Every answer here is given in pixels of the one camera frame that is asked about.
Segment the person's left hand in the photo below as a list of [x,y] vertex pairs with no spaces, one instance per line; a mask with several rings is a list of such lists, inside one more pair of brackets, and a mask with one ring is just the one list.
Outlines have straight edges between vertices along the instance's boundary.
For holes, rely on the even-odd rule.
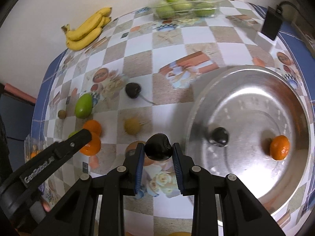
[[51,210],[50,205],[45,200],[41,200],[41,204],[46,212]]

